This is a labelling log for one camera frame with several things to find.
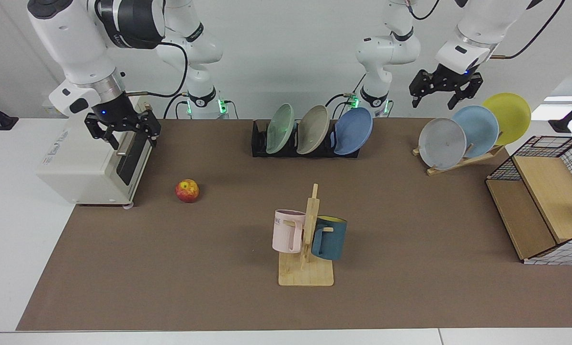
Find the plate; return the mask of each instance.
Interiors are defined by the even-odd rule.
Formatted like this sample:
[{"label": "plate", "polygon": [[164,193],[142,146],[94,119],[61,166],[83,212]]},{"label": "plate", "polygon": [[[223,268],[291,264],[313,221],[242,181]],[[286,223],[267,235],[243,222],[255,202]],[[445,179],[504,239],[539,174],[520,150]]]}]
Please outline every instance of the plate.
[{"label": "plate", "polygon": [[467,148],[465,132],[450,118],[431,120],[418,139],[420,157],[426,165],[448,170],[461,161]]},{"label": "plate", "polygon": [[525,135],[531,124],[531,108],[524,98],[515,93],[498,93],[488,98],[484,107],[492,111],[502,134],[497,145],[507,145]]},{"label": "plate", "polygon": [[373,129],[373,116],[365,108],[350,109],[335,124],[335,133],[331,134],[331,144],[335,153],[349,155],[360,149]]},{"label": "plate", "polygon": [[288,103],[277,110],[267,127],[267,153],[273,155],[286,145],[295,126],[295,113]]},{"label": "plate", "polygon": [[330,119],[323,105],[310,109],[297,126],[297,153],[306,155],[320,146],[328,131]]},{"label": "plate", "polygon": [[468,105],[457,111],[452,120],[456,122],[467,138],[465,157],[473,159],[492,149],[499,136],[499,122],[492,112],[481,105]]}]

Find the cable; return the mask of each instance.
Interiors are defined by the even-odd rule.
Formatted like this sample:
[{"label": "cable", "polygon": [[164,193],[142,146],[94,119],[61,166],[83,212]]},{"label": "cable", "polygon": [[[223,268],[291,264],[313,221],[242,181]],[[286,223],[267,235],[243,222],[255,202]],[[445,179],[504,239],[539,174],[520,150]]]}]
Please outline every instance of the cable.
[{"label": "cable", "polygon": [[337,112],[337,109],[339,108],[339,106],[342,105],[342,104],[343,104],[343,109],[341,109],[341,114],[343,114],[343,110],[345,109],[345,105],[346,105],[346,104],[350,104],[350,102],[341,102],[341,103],[339,103],[339,104],[335,107],[335,109],[332,111],[331,120],[334,120],[334,119],[335,119],[335,113]]},{"label": "cable", "polygon": [[173,98],[171,98],[171,100],[169,101],[169,103],[167,104],[167,107],[165,108],[165,113],[163,114],[163,120],[165,120],[167,118],[167,113],[169,112],[169,108],[171,107],[171,105],[173,104],[173,102],[175,100],[177,100],[178,97],[188,97],[188,94],[186,93],[180,93],[177,94],[176,96],[174,96]]},{"label": "cable", "polygon": [[[98,19],[101,21],[101,23],[103,23],[103,25],[105,25],[105,21],[103,19],[103,17],[101,16],[101,11],[99,11],[98,9],[98,5],[100,3],[100,0],[96,0],[95,1],[95,14],[96,17],[98,17]],[[126,39],[131,39],[131,40],[136,40],[136,41],[141,41],[141,42],[146,42],[146,43],[152,43],[152,44],[156,44],[157,42],[154,41],[148,41],[146,39],[140,39],[140,38],[135,38],[135,37],[130,37],[128,35],[124,35],[122,32],[120,31],[116,31],[116,33],[118,33],[118,35],[121,35],[122,37],[126,38]],[[160,46],[174,46],[175,48],[178,48],[179,50],[181,50],[183,52],[183,58],[185,60],[185,65],[183,68],[183,76],[182,76],[182,81],[179,83],[179,87],[177,88],[177,90],[175,92],[173,92],[172,94],[161,94],[161,93],[154,93],[154,92],[132,92],[135,93],[137,95],[147,95],[147,96],[155,96],[155,97],[162,97],[162,98],[169,98],[169,97],[176,97],[177,94],[181,91],[182,87],[183,87],[183,83],[186,81],[186,76],[188,75],[188,54],[186,53],[186,50],[183,48],[183,46],[179,46],[175,43],[170,43],[170,42],[158,42],[157,44],[159,44]]]},{"label": "cable", "polygon": [[235,117],[239,120],[239,119],[240,119],[240,116],[239,116],[239,114],[237,113],[237,105],[235,104],[235,102],[233,102],[233,101],[224,101],[224,103],[230,103],[230,104],[233,105],[233,108],[235,109]]},{"label": "cable", "polygon": [[361,83],[363,82],[363,79],[365,79],[365,76],[367,76],[367,73],[363,74],[363,76],[361,77],[361,80],[358,81],[358,84],[356,85],[356,87],[354,87],[354,90],[352,91],[352,93],[356,93],[356,89],[361,86]]},{"label": "cable", "polygon": [[173,92],[172,94],[160,94],[160,93],[148,92],[148,96],[169,98],[169,97],[176,96],[181,91],[181,89],[183,87],[183,83],[186,81],[186,76],[188,75],[188,54],[186,53],[186,50],[183,48],[183,46],[179,46],[179,45],[174,44],[174,43],[161,42],[161,43],[159,43],[159,45],[161,45],[161,46],[174,46],[176,48],[179,48],[179,50],[181,50],[183,52],[183,58],[185,60],[185,64],[184,64],[184,68],[183,68],[182,81],[180,81],[179,87],[177,88],[177,90],[175,92]]},{"label": "cable", "polygon": [[180,102],[177,102],[177,104],[175,105],[175,118],[177,120],[179,120],[179,116],[177,115],[177,107],[179,107],[179,105],[181,105],[181,104],[188,105],[188,101],[180,101]]},{"label": "cable", "polygon": [[558,11],[561,10],[562,5],[564,3],[565,3],[565,0],[561,0],[561,2],[558,4],[558,6],[556,6],[555,11],[548,18],[548,20],[545,22],[544,26],[542,26],[542,28],[538,31],[538,33],[535,34],[535,36],[531,39],[531,41],[529,41],[529,43],[527,43],[526,46],[524,46],[524,48],[522,48],[520,50],[520,52],[518,52],[514,55],[510,55],[509,57],[507,57],[505,55],[493,55],[490,58],[491,59],[508,60],[508,59],[513,59],[513,58],[517,57],[518,55],[522,54],[525,50],[527,50],[527,48],[529,48],[529,46],[531,46],[531,44],[533,44],[533,42],[535,42],[536,39],[538,39],[539,35],[541,35],[541,33],[544,31],[544,29],[550,24],[550,22],[552,22],[552,20],[554,19],[554,17],[558,13]]},{"label": "cable", "polygon": [[409,13],[412,14],[412,17],[413,17],[415,20],[425,20],[426,18],[431,17],[431,14],[433,14],[433,12],[435,11],[435,8],[437,7],[438,4],[439,4],[439,0],[437,0],[437,1],[435,2],[435,5],[433,5],[433,8],[429,11],[429,13],[426,14],[426,16],[424,16],[424,17],[418,17],[417,15],[415,15],[415,14],[413,13],[413,8],[412,8],[412,5],[411,5],[411,3],[409,2],[409,0],[406,0],[407,9],[409,10]]},{"label": "cable", "polygon": [[328,107],[328,105],[330,105],[331,102],[337,100],[339,97],[347,97],[347,96],[345,95],[345,93],[336,94],[335,96],[331,97],[330,100],[328,100],[328,102],[326,102],[325,107]]}]

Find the green indicator light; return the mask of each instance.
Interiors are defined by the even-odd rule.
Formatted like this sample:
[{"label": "green indicator light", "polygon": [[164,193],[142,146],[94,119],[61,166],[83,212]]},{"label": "green indicator light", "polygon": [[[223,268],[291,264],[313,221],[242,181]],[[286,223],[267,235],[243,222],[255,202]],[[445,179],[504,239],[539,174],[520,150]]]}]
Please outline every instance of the green indicator light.
[{"label": "green indicator light", "polygon": [[220,114],[224,114],[227,112],[227,106],[225,105],[223,100],[218,100],[218,105],[220,106]]},{"label": "green indicator light", "polygon": [[387,101],[386,104],[384,105],[384,113],[387,114],[389,113],[389,104],[392,103],[392,101]]},{"label": "green indicator light", "polygon": [[350,97],[350,107],[358,108],[358,103],[359,103],[358,97],[356,97],[356,96]]}]

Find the blue mug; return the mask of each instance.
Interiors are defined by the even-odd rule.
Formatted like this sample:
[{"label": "blue mug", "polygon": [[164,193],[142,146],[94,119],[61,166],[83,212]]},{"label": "blue mug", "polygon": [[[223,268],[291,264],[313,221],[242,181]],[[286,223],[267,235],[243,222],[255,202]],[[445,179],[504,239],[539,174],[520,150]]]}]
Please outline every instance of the blue mug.
[{"label": "blue mug", "polygon": [[331,216],[318,216],[312,254],[326,260],[339,260],[348,222]]}]

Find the pink mug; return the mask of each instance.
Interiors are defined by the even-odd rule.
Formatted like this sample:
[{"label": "pink mug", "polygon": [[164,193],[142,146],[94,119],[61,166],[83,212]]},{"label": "pink mug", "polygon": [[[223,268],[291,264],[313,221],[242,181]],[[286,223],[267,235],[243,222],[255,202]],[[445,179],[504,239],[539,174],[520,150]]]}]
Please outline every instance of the pink mug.
[{"label": "pink mug", "polygon": [[275,211],[273,222],[273,249],[282,253],[299,253],[303,236],[305,213],[297,210]]}]

